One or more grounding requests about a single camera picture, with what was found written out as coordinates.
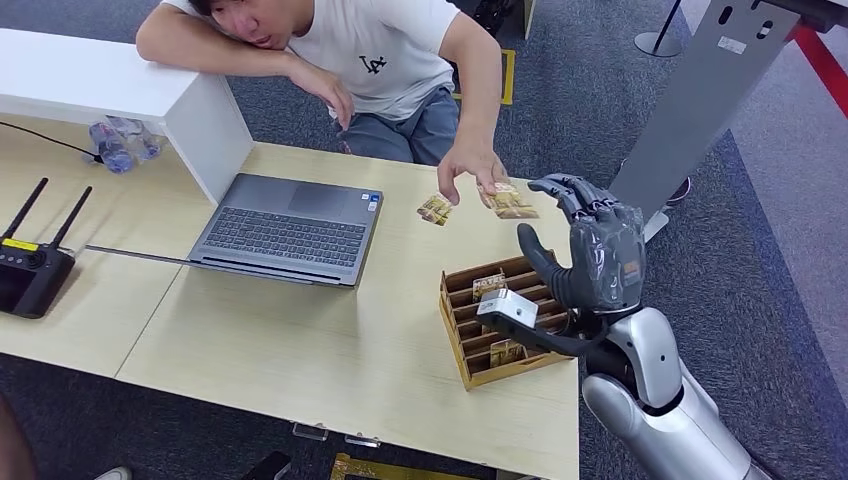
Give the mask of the person's left hand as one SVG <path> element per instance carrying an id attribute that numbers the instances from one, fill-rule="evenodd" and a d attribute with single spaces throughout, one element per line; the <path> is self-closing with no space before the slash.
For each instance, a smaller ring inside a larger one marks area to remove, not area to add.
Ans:
<path id="1" fill-rule="evenodd" d="M 497 183 L 509 182 L 490 140 L 458 135 L 437 167 L 439 191 L 452 205 L 460 203 L 455 179 L 464 173 L 472 175 L 485 194 L 494 194 Z"/>

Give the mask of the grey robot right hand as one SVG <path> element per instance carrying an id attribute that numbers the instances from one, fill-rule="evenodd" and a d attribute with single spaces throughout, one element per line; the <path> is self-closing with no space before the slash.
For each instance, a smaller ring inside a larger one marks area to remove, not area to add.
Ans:
<path id="1" fill-rule="evenodd" d="M 553 298 L 564 307 L 594 312 L 638 307 L 646 264 L 641 210 L 570 174 L 549 174 L 530 181 L 528 188 L 555 199 L 570 225 L 568 268 L 543 248 L 531 225 L 517 227 L 525 259 Z"/>

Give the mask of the person's right hand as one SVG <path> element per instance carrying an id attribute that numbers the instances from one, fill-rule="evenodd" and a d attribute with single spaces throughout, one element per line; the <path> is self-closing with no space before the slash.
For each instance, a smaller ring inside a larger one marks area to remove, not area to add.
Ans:
<path id="1" fill-rule="evenodd" d="M 354 114 L 353 99 L 334 74 L 294 57 L 287 76 L 296 86 L 321 99 L 330 107 L 343 130 L 349 128 Z"/>

